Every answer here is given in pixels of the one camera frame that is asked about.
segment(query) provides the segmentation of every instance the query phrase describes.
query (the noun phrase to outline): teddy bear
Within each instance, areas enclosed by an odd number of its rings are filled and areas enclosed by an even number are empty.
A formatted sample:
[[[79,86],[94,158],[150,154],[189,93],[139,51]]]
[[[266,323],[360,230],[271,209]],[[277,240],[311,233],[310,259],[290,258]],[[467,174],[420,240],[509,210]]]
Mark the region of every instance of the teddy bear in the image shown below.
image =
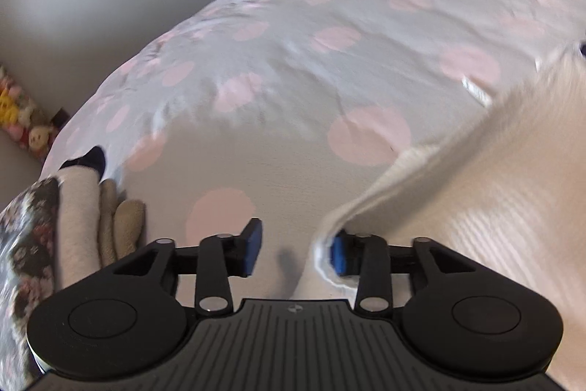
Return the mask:
[[[25,128],[30,128],[31,117],[34,111],[33,105],[28,105],[18,112],[18,122]]]
[[[29,148],[33,153],[39,153],[49,145],[52,129],[50,126],[34,126],[29,133]]]

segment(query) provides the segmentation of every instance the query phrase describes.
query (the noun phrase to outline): stuffed animal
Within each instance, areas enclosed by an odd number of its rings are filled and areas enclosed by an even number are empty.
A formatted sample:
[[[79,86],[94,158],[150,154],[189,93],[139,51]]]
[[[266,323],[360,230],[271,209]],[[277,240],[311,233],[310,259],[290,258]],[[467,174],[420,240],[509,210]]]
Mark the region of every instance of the stuffed animal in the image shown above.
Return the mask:
[[[21,102],[24,99],[24,93],[22,92],[22,88],[19,87],[18,85],[12,85],[9,89],[8,89],[8,96],[10,98],[12,98],[12,101],[15,102],[15,104],[19,104],[19,102]]]
[[[0,123],[2,126],[9,126],[16,123],[18,120],[18,107],[14,101],[8,96],[8,90],[3,90],[0,93]]]
[[[0,90],[4,90],[10,81],[11,78],[8,76],[6,68],[4,65],[0,65]]]
[[[30,119],[34,111],[34,105],[28,105],[18,112],[18,122],[25,128],[30,128]]]
[[[52,129],[50,126],[35,126],[29,133],[29,147],[33,153],[38,153],[49,146]]]
[[[23,128],[21,124],[14,123],[5,128],[6,133],[10,135],[13,141],[15,141],[21,148],[29,147],[29,131]]]
[[[118,259],[132,254],[137,249],[138,238],[145,223],[147,208],[137,199],[127,199],[116,209],[114,215],[114,246]]]
[[[112,179],[100,183],[100,223],[98,226],[98,250],[102,267],[116,262],[114,249],[114,213],[118,207],[118,191]]]

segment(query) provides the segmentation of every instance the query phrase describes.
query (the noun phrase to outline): black robotic gripper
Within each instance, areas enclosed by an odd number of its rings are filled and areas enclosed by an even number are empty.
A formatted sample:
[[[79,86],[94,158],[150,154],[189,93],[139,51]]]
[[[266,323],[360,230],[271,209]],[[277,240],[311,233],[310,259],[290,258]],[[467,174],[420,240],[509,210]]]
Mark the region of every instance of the black robotic gripper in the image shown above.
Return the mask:
[[[262,244],[239,236],[198,247],[159,239],[41,303],[27,337],[44,375],[31,391],[560,391],[545,370],[563,331],[537,293],[441,244],[412,247],[340,232],[331,263],[359,276],[347,300],[245,299]],[[194,307],[175,300],[197,274]],[[412,297],[393,306],[392,274]]]

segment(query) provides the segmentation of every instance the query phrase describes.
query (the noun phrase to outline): bed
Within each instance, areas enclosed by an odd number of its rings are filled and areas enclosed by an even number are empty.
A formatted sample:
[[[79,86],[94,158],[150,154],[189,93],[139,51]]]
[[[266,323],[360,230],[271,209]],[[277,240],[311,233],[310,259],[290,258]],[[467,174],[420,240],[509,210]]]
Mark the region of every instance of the bed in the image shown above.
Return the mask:
[[[105,177],[146,203],[147,242],[191,246],[260,217],[234,299],[288,298],[327,213],[483,115],[463,77],[506,92],[585,27],[586,0],[218,0],[113,72],[42,176],[102,145]]]

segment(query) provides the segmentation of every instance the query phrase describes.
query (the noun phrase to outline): ribbed black plate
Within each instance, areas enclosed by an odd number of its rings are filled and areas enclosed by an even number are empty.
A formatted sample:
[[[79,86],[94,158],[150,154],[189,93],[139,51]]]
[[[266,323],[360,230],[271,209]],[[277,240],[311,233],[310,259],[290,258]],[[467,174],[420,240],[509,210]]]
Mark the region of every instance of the ribbed black plate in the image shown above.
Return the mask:
[[[422,364],[390,323],[357,317],[345,300],[245,300],[208,319],[176,355],[108,383],[52,373],[31,391],[561,391],[546,375],[472,383]]]

